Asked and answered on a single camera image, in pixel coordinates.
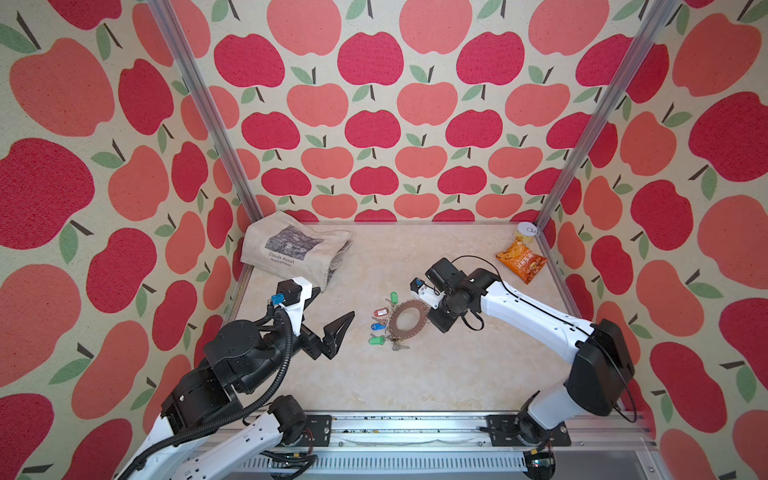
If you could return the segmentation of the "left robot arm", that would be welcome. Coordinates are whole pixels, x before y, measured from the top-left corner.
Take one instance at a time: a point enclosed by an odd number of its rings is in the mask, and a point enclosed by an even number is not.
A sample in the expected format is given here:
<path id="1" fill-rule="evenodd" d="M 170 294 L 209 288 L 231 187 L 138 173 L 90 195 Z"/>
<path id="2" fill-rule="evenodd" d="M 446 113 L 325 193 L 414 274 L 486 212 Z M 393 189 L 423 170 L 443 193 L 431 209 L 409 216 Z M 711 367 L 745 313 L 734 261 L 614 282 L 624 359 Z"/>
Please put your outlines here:
<path id="1" fill-rule="evenodd" d="M 288 468 L 295 479 L 317 456 L 276 452 L 307 440 L 311 420 L 291 395 L 279 395 L 294 355 L 334 358 L 354 320 L 348 312 L 316 335 L 290 316 L 307 301 L 272 297 L 257 321 L 223 326 L 204 347 L 204 358 L 185 374 L 161 404 L 161 412 L 121 479 L 223 479 L 244 461 L 264 458 Z"/>

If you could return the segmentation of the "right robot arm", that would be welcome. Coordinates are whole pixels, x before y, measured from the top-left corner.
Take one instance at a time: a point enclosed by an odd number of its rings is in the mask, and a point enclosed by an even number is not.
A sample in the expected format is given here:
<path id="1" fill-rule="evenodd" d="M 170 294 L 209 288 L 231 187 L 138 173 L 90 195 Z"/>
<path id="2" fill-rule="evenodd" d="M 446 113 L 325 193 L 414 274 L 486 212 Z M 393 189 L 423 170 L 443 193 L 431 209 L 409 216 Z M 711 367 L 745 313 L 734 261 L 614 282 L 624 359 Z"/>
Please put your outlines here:
<path id="1" fill-rule="evenodd" d="M 635 369 L 617 324 L 593 323 L 541 303 L 511 287 L 498 270 L 466 274 L 442 258 L 410 290 L 429 306 L 427 318 L 446 333 L 467 314 L 502 320 L 538 340 L 570 365 L 568 376 L 534 393 L 516 414 L 511 433 L 525 445 L 546 443 L 560 424 L 581 414 L 606 417 L 629 391 Z"/>

